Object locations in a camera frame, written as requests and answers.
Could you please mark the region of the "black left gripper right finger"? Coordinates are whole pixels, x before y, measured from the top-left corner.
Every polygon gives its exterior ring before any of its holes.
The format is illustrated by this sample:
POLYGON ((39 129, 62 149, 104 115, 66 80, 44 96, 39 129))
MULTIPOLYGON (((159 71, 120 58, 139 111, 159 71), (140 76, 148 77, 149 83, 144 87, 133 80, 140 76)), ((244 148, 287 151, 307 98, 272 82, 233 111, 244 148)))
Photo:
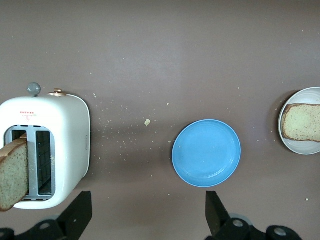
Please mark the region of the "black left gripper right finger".
POLYGON ((215 191, 206 192, 205 217, 211 236, 208 240, 300 240, 292 229, 271 225, 262 232, 239 217, 231 217, 215 191))

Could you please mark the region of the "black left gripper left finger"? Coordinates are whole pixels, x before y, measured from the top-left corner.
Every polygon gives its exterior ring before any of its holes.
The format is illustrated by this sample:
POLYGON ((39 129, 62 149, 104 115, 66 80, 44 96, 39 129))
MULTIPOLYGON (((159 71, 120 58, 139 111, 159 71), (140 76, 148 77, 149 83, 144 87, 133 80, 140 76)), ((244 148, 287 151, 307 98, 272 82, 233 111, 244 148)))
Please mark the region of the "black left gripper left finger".
POLYGON ((2 228, 2 240, 78 240, 92 219, 92 193, 81 192, 58 216, 37 223, 19 235, 11 228, 2 228))

